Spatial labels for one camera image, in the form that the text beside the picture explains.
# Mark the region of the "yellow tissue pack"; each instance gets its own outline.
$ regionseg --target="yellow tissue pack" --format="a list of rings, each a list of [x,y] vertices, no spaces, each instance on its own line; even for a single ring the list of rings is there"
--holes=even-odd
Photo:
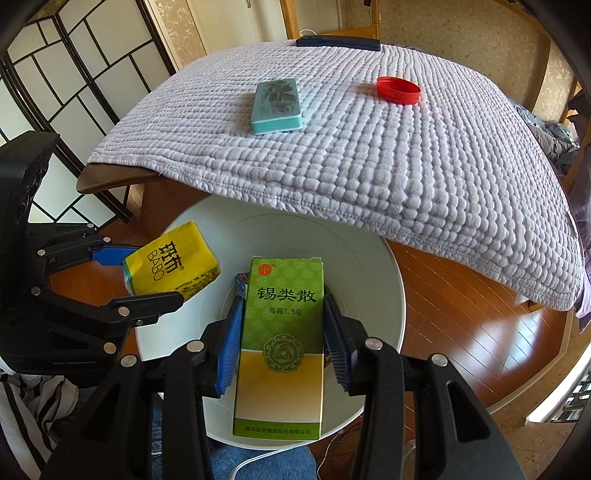
[[[133,295],[178,291],[187,301],[218,277],[220,267],[195,222],[187,222],[126,257],[123,271]]]

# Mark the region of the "gray quilted blanket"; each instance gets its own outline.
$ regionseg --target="gray quilted blanket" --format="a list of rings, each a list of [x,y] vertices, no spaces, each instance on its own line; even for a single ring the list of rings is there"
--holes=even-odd
[[[378,98],[383,75],[418,84],[420,103]],[[304,128],[254,135],[256,85],[289,77]],[[363,227],[555,309],[582,287],[565,195],[526,124],[486,77],[419,51],[282,42],[209,55],[137,104],[89,162]]]

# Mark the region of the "black frame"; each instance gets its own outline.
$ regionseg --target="black frame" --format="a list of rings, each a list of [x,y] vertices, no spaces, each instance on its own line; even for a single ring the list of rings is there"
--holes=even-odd
[[[147,10],[147,7],[143,3],[142,0],[135,0],[135,2],[138,7],[139,13],[141,14],[141,16],[145,22],[148,32],[150,33],[151,40],[148,40],[148,41],[142,43],[140,46],[135,47],[133,50],[127,52],[125,55],[123,55],[121,58],[115,60],[114,62],[108,62],[104,52],[102,51],[99,43],[97,42],[94,34],[92,33],[92,30],[90,29],[88,21],[87,21],[88,16],[93,11],[95,11],[99,6],[101,6],[105,1],[106,0],[101,0],[99,3],[97,3],[89,12],[86,13],[86,15],[81,20],[79,20],[76,23],[76,25],[74,25],[74,27],[70,31],[67,31],[61,18],[59,17],[59,12],[68,2],[65,2],[62,6],[60,6],[60,8],[57,10],[57,12],[53,15],[48,15],[45,17],[30,20],[28,23],[26,23],[26,26],[35,25],[35,24],[37,25],[37,27],[39,28],[39,31],[41,33],[41,38],[43,39],[43,41],[45,43],[45,46],[25,55],[24,57],[14,61],[14,62],[12,62],[8,53],[5,53],[3,55],[3,58],[0,60],[0,77],[4,79],[4,82],[7,86],[7,89],[9,91],[9,93],[11,94],[13,100],[15,101],[15,103],[17,104],[17,106],[19,107],[21,112],[24,114],[27,121],[31,124],[31,126],[33,126],[33,128],[35,130],[45,131],[45,132],[55,132],[55,130],[51,126],[51,122],[53,121],[53,119],[67,105],[69,105],[69,103],[72,100],[78,99],[78,101],[82,105],[83,109],[90,116],[91,120],[97,126],[99,131],[103,135],[106,135],[105,129],[102,128],[100,123],[96,120],[94,115],[92,115],[92,113],[90,112],[90,110],[88,109],[86,104],[80,98],[80,93],[88,87],[89,90],[94,95],[94,97],[96,98],[96,100],[99,102],[100,106],[103,108],[103,110],[105,111],[105,113],[109,117],[109,119],[111,120],[111,122],[113,124],[117,124],[120,120],[119,116],[116,114],[114,108],[111,107],[108,100],[105,98],[104,94],[99,89],[99,87],[96,83],[96,79],[99,78],[104,72],[106,72],[113,65],[119,63],[120,61],[124,60],[125,58],[129,58],[134,69],[138,73],[138,76],[141,79],[142,84],[146,88],[146,91],[148,93],[150,93],[151,89],[150,89],[148,83],[146,82],[146,80],[144,79],[144,76],[142,75],[134,58],[132,57],[132,54],[135,53],[136,51],[140,50],[141,48],[145,47],[146,45],[149,45],[151,42],[153,42],[154,45],[156,46],[156,49],[158,50],[158,53],[160,54],[168,73],[171,76],[176,73],[176,69],[173,65],[173,62],[171,61],[170,57],[168,56],[166,47],[164,46],[164,43],[162,42],[160,36],[158,35],[158,31],[156,29],[156,26],[154,25],[154,22],[152,21],[152,18],[150,17],[150,14]],[[40,8],[40,6],[42,6],[43,2],[37,2],[37,3],[38,3],[38,7],[37,7],[37,9],[38,9],[38,8]],[[41,22],[47,21],[47,20],[53,22],[53,24],[57,30],[57,33],[60,36],[59,40],[56,40],[53,42],[47,41],[47,38],[43,32],[43,29],[41,28]],[[84,61],[82,60],[80,54],[76,50],[72,40],[69,37],[69,34],[72,31],[74,31],[81,24],[84,24],[86,26],[86,28],[90,34],[90,37],[92,38],[96,48],[100,52],[100,55],[102,56],[103,61],[107,65],[107,67],[105,69],[103,69],[101,72],[99,72],[95,76],[92,76],[92,74],[90,73],[90,71],[88,70],[86,65],[84,64]],[[16,34],[18,34],[18,32],[20,32],[20,29],[16,30],[14,36],[16,36]],[[0,53],[7,50],[8,45],[10,44],[11,41],[12,41],[12,39],[10,39],[10,41],[5,46],[0,45]],[[58,96],[58,94],[56,93],[54,88],[52,87],[51,83],[48,81],[45,74],[43,73],[43,70],[40,68],[40,66],[37,62],[37,59],[35,58],[35,53],[38,53],[39,51],[41,51],[47,47],[50,47],[52,45],[58,44],[59,42],[63,42],[68,54],[70,55],[70,57],[72,58],[72,60],[74,62],[74,65],[76,66],[77,70],[79,71],[80,75],[82,76],[83,80],[85,81],[85,85],[80,90],[78,90],[74,95],[72,95],[72,97],[68,100],[60,99],[60,97]],[[56,100],[58,101],[58,103],[60,105],[58,110],[49,119],[45,118],[43,113],[40,111],[39,107],[35,104],[35,101],[31,97],[31,95],[27,92],[26,87],[24,86],[23,82],[20,80],[18,73],[14,67],[16,64],[18,64],[19,62],[21,62],[27,58],[33,59],[33,62],[37,66],[37,69],[39,70],[41,76],[45,80],[47,86],[49,87],[49,89],[51,90],[51,92],[53,93],[54,97],[56,98]],[[2,137],[6,142],[8,142],[8,140],[9,140],[8,137],[1,130],[0,130],[0,137]],[[80,173],[82,172],[82,169],[84,168],[84,164],[76,156],[76,154],[66,145],[66,143],[62,139],[60,139],[60,141],[58,142],[58,146],[56,148],[55,154],[56,154],[57,158],[59,158],[60,161],[66,166],[66,168],[72,174],[74,174],[76,176],[76,178],[78,178],[80,176]],[[95,195],[105,206],[107,206],[107,208],[109,208],[109,210],[111,210],[118,218],[122,219],[123,221],[128,222],[133,217],[133,214],[131,213],[131,211],[126,207],[126,203],[127,203],[128,197],[129,197],[129,186],[125,190],[125,196],[124,196],[123,202],[119,201],[115,197],[115,195],[113,195],[108,190],[105,192],[96,193]],[[81,197],[82,196],[79,196],[74,203],[76,203]],[[68,207],[68,209],[71,208],[72,211],[76,212],[83,219],[89,221],[88,218],[86,218],[83,214],[81,214],[74,207],[74,203],[71,204]],[[34,204],[44,214],[46,214],[49,218],[51,218],[54,222],[57,222],[68,210],[68,209],[66,209],[58,217],[55,217],[53,215],[50,215],[47,211],[45,211],[37,203],[34,203]]]

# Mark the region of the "white bowl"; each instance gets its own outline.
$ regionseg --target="white bowl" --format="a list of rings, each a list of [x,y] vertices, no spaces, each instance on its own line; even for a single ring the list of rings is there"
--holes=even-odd
[[[367,333],[400,351],[406,303],[400,270],[378,235],[342,223],[267,209],[220,196],[185,210],[168,230],[195,221],[216,254],[221,275],[156,325],[136,329],[143,360],[172,353],[201,337],[205,326],[225,318],[234,297],[234,277],[247,272],[251,257],[321,257],[324,282],[341,312],[360,320]],[[230,445],[273,450],[311,442],[264,440],[232,434],[236,379],[220,399],[204,398],[207,435]],[[322,438],[345,427],[363,412],[364,397],[350,397],[337,383],[332,366],[324,371]]]

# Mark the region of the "green medicine box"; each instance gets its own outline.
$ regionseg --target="green medicine box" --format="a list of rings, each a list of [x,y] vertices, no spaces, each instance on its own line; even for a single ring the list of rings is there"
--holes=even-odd
[[[320,258],[253,258],[234,435],[317,440],[322,422],[324,272]]]

